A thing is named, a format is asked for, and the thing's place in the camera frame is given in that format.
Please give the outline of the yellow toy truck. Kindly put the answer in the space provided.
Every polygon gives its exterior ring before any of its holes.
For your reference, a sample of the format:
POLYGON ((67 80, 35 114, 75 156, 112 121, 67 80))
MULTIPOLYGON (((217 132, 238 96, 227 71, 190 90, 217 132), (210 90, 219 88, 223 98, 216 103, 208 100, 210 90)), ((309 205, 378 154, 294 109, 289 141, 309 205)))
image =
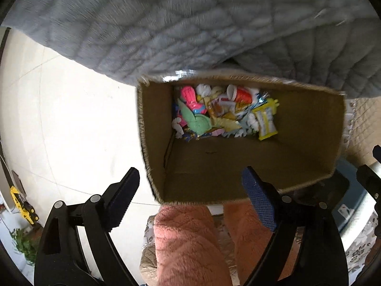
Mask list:
POLYGON ((30 225, 35 225, 39 221, 39 216, 36 214, 34 207, 15 186, 10 187, 10 195, 16 207, 19 209, 21 216, 27 220, 30 225))

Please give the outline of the person leg pink trousers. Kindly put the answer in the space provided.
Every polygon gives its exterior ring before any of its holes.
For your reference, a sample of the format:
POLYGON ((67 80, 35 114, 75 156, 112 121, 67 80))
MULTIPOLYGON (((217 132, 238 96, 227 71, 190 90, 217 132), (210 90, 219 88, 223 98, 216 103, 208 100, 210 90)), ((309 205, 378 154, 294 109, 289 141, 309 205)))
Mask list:
MULTIPOLYGON (((250 201, 223 205, 234 242, 238 278, 245 283, 257 266, 272 232, 250 201)), ((212 214, 205 205, 162 205, 154 219, 158 285, 231 285, 212 214)))

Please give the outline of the blue plastic bin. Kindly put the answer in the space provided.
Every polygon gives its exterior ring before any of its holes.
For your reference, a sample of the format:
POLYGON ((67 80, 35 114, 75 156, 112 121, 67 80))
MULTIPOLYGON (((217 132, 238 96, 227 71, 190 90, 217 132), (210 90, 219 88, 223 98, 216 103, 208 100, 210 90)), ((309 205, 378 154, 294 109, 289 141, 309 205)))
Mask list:
POLYGON ((366 195, 365 188, 356 179, 356 173, 357 168, 352 163, 339 158, 330 178, 297 190, 295 197, 306 205, 324 202, 342 232, 366 195))

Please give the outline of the grey quilted blanket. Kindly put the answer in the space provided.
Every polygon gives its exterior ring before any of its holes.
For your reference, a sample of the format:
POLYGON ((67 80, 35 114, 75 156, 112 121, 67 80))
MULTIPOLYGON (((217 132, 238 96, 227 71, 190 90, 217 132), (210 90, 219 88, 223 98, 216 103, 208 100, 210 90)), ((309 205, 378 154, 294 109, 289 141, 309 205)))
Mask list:
POLYGON ((243 70, 380 96, 380 18, 368 0, 16 0, 4 25, 98 73, 243 70))

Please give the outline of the brown cardboard trash box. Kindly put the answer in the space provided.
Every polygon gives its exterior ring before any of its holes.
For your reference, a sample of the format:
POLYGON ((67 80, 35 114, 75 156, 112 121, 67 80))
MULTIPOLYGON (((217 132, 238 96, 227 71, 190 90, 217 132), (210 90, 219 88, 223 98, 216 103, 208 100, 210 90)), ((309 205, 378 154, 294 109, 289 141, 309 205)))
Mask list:
POLYGON ((248 166, 283 193, 329 178, 335 171, 346 112, 342 92, 236 70, 178 71, 142 76, 137 100, 147 178, 160 203, 210 205, 244 199, 241 173, 248 166), (265 90, 280 104, 277 135, 264 140, 176 138, 174 89, 199 83, 265 90))

